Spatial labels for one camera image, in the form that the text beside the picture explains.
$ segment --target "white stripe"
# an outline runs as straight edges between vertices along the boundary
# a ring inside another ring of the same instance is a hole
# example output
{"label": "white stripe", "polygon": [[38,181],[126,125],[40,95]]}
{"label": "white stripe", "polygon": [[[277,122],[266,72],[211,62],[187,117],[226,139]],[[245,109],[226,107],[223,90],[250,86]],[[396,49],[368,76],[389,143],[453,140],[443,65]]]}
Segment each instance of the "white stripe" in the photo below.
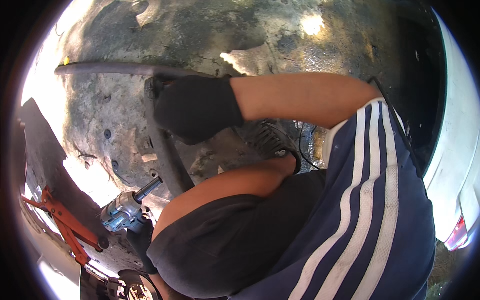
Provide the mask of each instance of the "white stripe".
{"label": "white stripe", "polygon": [[288,300],[299,300],[310,284],[313,273],[325,254],[332,248],[336,241],[347,231],[350,223],[350,194],[360,184],[363,169],[363,139],[365,135],[365,109],[357,110],[357,127],[355,132],[354,162],[352,184],[343,192],[340,199],[340,224],[336,232],[327,238],[308,258],[303,266],[297,285],[290,293]]}
{"label": "white stripe", "polygon": [[359,219],[352,237],[342,255],[338,258],[322,287],[317,293],[315,300],[333,299],[353,262],[357,259],[360,250],[367,238],[372,221],[373,209],[373,184],[380,176],[380,147],[378,143],[378,119],[379,103],[372,102],[372,116],[370,118],[369,144],[370,144],[370,174],[367,181],[360,189]]}
{"label": "white stripe", "polygon": [[372,259],[367,267],[352,299],[369,299],[377,287],[392,249],[398,218],[398,165],[396,161],[395,140],[388,107],[382,104],[383,122],[386,137],[387,168],[385,171],[385,208],[377,244]]}

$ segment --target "black glove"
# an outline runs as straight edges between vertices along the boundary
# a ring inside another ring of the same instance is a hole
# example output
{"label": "black glove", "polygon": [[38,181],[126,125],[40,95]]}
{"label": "black glove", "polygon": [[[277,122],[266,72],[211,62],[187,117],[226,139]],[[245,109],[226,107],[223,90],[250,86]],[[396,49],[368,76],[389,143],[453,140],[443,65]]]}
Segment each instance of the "black glove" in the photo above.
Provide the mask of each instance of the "black glove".
{"label": "black glove", "polygon": [[243,117],[229,77],[189,75],[164,88],[156,102],[154,117],[187,145],[211,138],[230,126],[242,126]]}
{"label": "black glove", "polygon": [[156,274],[158,273],[155,266],[152,264],[152,261],[147,256],[147,249],[150,246],[152,240],[152,233],[153,233],[153,226],[152,220],[148,219],[140,233],[135,233],[130,229],[127,229],[127,241],[130,243],[132,248],[137,253],[138,257],[142,260],[144,264],[144,270],[148,274]]}

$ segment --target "person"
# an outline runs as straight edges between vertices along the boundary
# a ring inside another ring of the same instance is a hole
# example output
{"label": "person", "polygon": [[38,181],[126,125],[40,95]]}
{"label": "person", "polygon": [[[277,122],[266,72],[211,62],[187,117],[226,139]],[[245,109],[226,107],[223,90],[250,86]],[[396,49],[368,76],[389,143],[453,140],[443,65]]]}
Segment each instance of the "person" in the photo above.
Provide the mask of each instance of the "person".
{"label": "person", "polygon": [[[329,73],[192,75],[161,93],[155,118],[187,144],[247,127],[265,159],[206,179],[145,227],[136,250],[164,299],[425,297],[432,204],[400,117],[373,86]],[[295,175],[298,150],[275,119],[329,129],[326,172]]]}

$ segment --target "tail light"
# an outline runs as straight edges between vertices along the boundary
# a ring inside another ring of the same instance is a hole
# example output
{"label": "tail light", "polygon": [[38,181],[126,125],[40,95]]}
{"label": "tail light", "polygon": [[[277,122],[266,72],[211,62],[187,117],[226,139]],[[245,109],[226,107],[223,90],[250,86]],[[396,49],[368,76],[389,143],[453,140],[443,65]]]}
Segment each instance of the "tail light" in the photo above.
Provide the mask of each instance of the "tail light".
{"label": "tail light", "polygon": [[460,215],[460,220],[456,224],[452,234],[445,241],[445,247],[447,247],[449,251],[453,251],[462,246],[467,240],[467,227],[465,226],[465,221],[462,214]]}

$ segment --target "sneaker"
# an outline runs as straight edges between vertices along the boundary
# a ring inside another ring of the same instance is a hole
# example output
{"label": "sneaker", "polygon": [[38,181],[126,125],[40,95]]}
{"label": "sneaker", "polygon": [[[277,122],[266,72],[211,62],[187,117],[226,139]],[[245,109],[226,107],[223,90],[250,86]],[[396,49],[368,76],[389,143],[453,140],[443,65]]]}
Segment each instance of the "sneaker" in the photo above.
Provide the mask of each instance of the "sneaker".
{"label": "sneaker", "polygon": [[298,173],[301,167],[299,151],[293,140],[275,120],[266,119],[247,122],[237,130],[240,137],[254,148],[263,159],[285,157],[292,155],[297,160],[293,174]]}

